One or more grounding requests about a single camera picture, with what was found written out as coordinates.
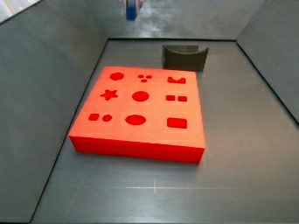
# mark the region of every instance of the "dark gray block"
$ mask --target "dark gray block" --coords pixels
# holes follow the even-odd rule
[[[299,2],[267,0],[238,43],[299,122]]]
[[[299,222],[298,126],[237,43],[110,40],[85,98],[105,66],[161,67],[163,45],[210,47],[201,165],[78,154],[67,139],[33,223]]]
[[[81,0],[0,26],[0,222],[33,218],[106,41]]]
[[[163,68],[203,72],[210,48],[199,50],[198,45],[165,45]]]

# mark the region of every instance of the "cutout hole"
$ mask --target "cutout hole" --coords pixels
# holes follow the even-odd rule
[[[186,84],[186,79],[185,78],[181,78],[179,80],[177,80],[174,77],[169,77],[167,81],[170,83]]]
[[[187,120],[183,118],[167,118],[167,127],[177,129],[187,129]]]
[[[171,95],[171,94],[169,94],[169,95],[166,96],[166,100],[167,100],[169,102],[175,101],[175,96]]]
[[[178,101],[179,102],[187,102],[187,96],[179,96]]]
[[[93,122],[95,122],[95,121],[99,119],[99,114],[91,114],[91,115],[89,116],[89,119],[90,119]]]
[[[145,102],[150,98],[150,94],[146,91],[138,91],[133,94],[133,98],[138,102]]]
[[[105,115],[102,119],[103,119],[103,122],[110,122],[113,119],[113,115]]]
[[[126,122],[131,125],[142,125],[146,123],[146,118],[142,115],[130,115],[126,118]]]
[[[110,101],[111,98],[118,98],[118,91],[117,90],[106,90],[106,93],[101,95],[102,97],[106,97],[106,100]]]
[[[114,80],[114,81],[119,81],[119,80],[123,80],[125,79],[125,75],[122,73],[113,73],[110,75],[110,79]]]

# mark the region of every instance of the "star-shaped hole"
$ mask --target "star-shaped hole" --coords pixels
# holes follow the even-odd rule
[[[106,90],[106,93],[101,95],[102,97],[106,97],[106,100],[111,100],[111,98],[118,98],[118,91],[117,90]]]

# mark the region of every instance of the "bin floor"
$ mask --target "bin floor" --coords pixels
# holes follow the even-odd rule
[[[298,222],[298,126],[235,42],[110,40],[85,97],[105,66],[162,68],[163,45],[210,48],[201,164],[79,154],[67,139],[33,222]]]

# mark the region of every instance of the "blue object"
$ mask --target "blue object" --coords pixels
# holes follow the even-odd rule
[[[126,19],[137,20],[137,0],[126,0]]]

